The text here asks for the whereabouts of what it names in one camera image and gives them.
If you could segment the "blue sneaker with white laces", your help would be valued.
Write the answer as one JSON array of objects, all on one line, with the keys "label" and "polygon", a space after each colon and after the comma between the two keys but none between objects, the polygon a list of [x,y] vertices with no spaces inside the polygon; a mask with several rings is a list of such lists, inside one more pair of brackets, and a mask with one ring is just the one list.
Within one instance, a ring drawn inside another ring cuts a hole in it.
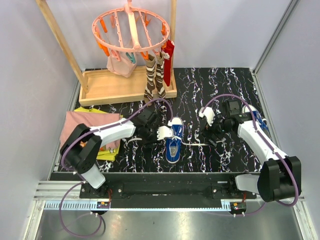
[{"label": "blue sneaker with white laces", "polygon": [[[181,155],[181,147],[185,146],[207,146],[206,143],[186,143],[183,140],[184,133],[184,123],[180,117],[173,117],[172,120],[172,129],[174,131],[174,136],[172,138],[165,138],[163,140],[159,140],[158,142],[165,142],[165,158],[170,164],[175,164],[180,160]],[[147,127],[147,128],[159,128],[160,125],[157,124],[156,117],[143,117],[136,116],[126,122],[132,123],[135,127],[134,135],[137,136],[136,140],[141,141],[142,139],[138,137],[137,130],[139,127]]]}]

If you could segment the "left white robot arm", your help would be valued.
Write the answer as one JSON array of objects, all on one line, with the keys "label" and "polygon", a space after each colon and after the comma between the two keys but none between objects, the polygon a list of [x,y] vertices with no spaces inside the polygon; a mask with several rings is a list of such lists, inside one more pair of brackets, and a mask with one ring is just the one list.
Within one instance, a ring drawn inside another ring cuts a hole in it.
[{"label": "left white robot arm", "polygon": [[66,169],[71,168],[88,183],[91,186],[90,192],[95,197],[103,198],[108,193],[108,186],[106,178],[96,165],[100,148],[132,136],[141,137],[146,143],[155,143],[156,121],[157,114],[145,109],[110,124],[93,127],[78,124],[60,150],[61,164]]}]

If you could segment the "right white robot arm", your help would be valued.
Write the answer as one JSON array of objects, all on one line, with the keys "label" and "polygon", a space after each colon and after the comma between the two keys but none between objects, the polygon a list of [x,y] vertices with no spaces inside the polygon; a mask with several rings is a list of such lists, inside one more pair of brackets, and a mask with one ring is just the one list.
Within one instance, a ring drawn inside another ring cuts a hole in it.
[{"label": "right white robot arm", "polygon": [[280,150],[260,126],[257,110],[250,104],[240,107],[237,100],[223,102],[223,114],[216,117],[212,108],[199,110],[199,117],[206,119],[202,131],[205,139],[216,145],[226,133],[235,132],[246,142],[259,160],[262,168],[258,175],[240,174],[227,185],[228,195],[239,198],[244,192],[251,192],[265,202],[283,204],[292,198],[294,206],[301,194],[301,161]]}]

